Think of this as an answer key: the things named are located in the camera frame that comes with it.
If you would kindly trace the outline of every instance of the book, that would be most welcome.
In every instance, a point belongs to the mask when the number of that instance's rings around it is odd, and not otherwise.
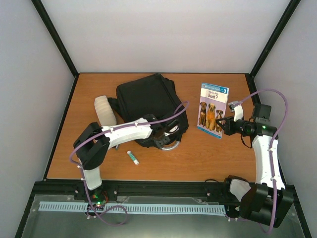
[[[216,119],[224,118],[229,88],[213,84],[202,83],[198,112],[198,129],[219,139],[223,130],[216,124]]]

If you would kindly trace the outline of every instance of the wooden tabletop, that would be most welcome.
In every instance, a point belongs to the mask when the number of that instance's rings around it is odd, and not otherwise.
[[[79,179],[79,169],[69,161],[73,143],[88,124],[98,121],[94,101],[101,95],[116,97],[119,84],[150,74],[144,73],[81,73],[72,97],[65,123],[49,169],[49,179]],[[197,129],[201,83],[228,87],[229,102],[239,101],[249,95],[244,74],[182,74],[165,73],[175,82],[181,101],[190,101],[187,110],[189,128],[178,148],[161,151],[141,147],[134,141],[121,144],[118,150],[110,149],[100,167],[102,179],[159,180],[159,181],[222,181],[228,175],[236,175],[255,181],[256,163],[252,149],[243,146],[240,135],[223,135],[217,139]],[[249,118],[253,110],[251,99],[243,104],[244,116]],[[227,108],[226,116],[231,113]],[[136,156],[135,165],[126,154]]]

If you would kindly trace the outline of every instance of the black backpack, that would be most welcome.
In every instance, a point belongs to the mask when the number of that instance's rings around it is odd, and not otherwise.
[[[164,78],[161,74],[153,74],[135,81],[123,83],[116,89],[117,99],[108,98],[111,108],[116,111],[124,122],[135,121],[145,115],[154,115],[158,120],[166,119],[173,115],[176,108],[182,103],[176,95],[175,84],[172,80]],[[183,133],[188,129],[186,112],[177,118],[179,130],[168,136],[165,144],[180,141]],[[160,123],[157,130],[168,126],[171,121]],[[160,148],[153,139],[136,140],[144,147]]]

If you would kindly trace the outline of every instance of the gray wall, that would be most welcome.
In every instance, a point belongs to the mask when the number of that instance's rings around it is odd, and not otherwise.
[[[73,82],[31,1],[0,0],[0,237],[41,180]]]
[[[289,117],[280,133],[278,152],[289,184],[294,184],[313,237],[317,237],[317,1],[301,1],[258,76],[258,89],[280,90],[289,102]],[[273,93],[260,95],[272,105],[279,125],[284,103]]]
[[[289,0],[43,0],[79,72],[250,72]]]

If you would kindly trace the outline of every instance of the dog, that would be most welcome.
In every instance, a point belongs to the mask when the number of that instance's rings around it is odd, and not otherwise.
[[[199,117],[198,124],[206,126],[206,107],[207,107],[207,103],[201,102],[200,106],[202,106],[202,108],[200,109],[200,117]]]
[[[216,120],[217,119],[221,119],[223,111],[222,110],[217,110],[216,113],[217,113]],[[222,132],[222,128],[218,124],[216,124],[216,132],[218,132],[218,133]]]
[[[216,117],[214,114],[215,109],[216,109],[216,106],[214,104],[212,104],[212,103],[208,104],[206,128],[208,128],[209,130],[216,129]]]

